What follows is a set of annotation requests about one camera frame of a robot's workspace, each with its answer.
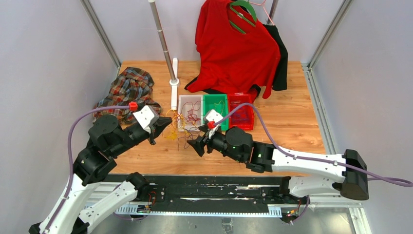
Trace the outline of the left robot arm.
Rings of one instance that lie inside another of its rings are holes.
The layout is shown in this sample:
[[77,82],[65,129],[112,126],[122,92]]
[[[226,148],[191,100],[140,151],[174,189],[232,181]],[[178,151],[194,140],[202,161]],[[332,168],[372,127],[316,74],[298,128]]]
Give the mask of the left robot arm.
[[73,163],[72,184],[48,217],[29,228],[31,234],[90,234],[102,221],[129,201],[150,200],[150,183],[138,172],[127,176],[109,195],[94,205],[85,205],[93,192],[116,167],[115,158],[139,143],[155,144],[162,131],[170,125],[170,117],[153,120],[147,132],[140,123],[122,129],[116,117],[100,117],[89,130],[86,148]]

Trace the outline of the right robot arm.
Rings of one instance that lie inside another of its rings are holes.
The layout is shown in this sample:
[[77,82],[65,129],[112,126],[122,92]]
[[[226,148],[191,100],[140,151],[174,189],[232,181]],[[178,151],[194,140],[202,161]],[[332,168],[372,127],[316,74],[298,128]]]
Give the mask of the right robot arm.
[[326,155],[289,150],[272,144],[257,142],[251,134],[238,127],[225,133],[206,131],[203,136],[188,140],[199,156],[220,152],[236,162],[244,163],[257,173],[297,172],[304,177],[286,176],[278,190],[284,203],[297,197],[336,193],[352,200],[368,200],[367,165],[356,150],[343,154]]

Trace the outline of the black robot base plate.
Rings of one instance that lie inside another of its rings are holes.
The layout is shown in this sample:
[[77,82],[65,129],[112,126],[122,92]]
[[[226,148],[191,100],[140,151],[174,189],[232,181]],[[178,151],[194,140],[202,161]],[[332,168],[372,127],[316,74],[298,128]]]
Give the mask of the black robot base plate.
[[307,199],[283,191],[281,177],[147,175],[136,202],[153,211],[266,213],[269,205],[303,207]]

